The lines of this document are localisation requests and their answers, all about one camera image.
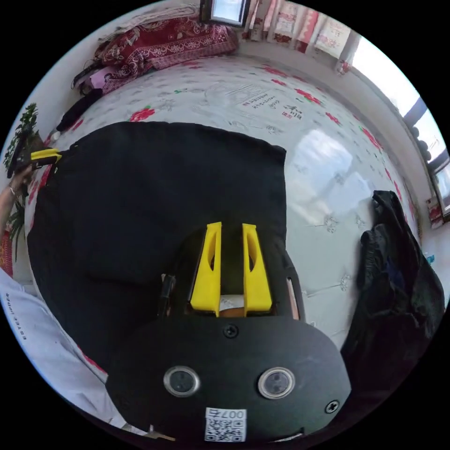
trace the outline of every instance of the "bracelet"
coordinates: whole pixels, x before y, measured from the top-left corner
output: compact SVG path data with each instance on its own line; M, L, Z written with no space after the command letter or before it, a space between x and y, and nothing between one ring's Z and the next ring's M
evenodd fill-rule
M8 186L9 190L11 191L11 194L14 196L14 198L17 198L17 194L15 193L14 189L11 186Z

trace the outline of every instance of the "dark object on bed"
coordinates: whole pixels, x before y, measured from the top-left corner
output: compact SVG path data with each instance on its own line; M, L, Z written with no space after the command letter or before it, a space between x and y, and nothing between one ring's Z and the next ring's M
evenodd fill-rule
M341 353L352 393L336 420L365 414L395 390L426 351L444 293L395 193L375 191L375 225L361 237L360 292Z
M188 123L109 125L71 146L37 197L37 285L63 329L108 371L154 317L161 274L205 224L250 223L285 243L285 151Z
M79 99L62 117L56 127L59 132L66 131L103 95L101 89L93 89L86 96Z

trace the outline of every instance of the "screw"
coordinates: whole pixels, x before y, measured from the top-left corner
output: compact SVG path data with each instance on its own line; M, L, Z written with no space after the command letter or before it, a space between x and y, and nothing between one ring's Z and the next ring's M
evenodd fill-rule
M229 339L235 338L239 334L239 329L236 325L226 325L223 329L224 336Z
M333 400L325 406L325 412L327 414L333 414L334 412L336 412L338 410L338 408L339 408L339 402L337 400Z

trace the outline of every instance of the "human arm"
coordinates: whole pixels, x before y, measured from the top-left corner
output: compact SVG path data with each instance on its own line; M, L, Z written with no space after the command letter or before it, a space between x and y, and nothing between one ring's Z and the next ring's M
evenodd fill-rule
M14 175L9 184L0 193L0 239L3 238L5 233L6 225L15 200L20 193L20 188L22 184L27 185L30 182L30 175L31 166Z

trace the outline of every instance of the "framed picture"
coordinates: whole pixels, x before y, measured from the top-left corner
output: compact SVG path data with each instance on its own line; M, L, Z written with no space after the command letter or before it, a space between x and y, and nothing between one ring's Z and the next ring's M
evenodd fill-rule
M200 22L242 28L251 0L201 0Z

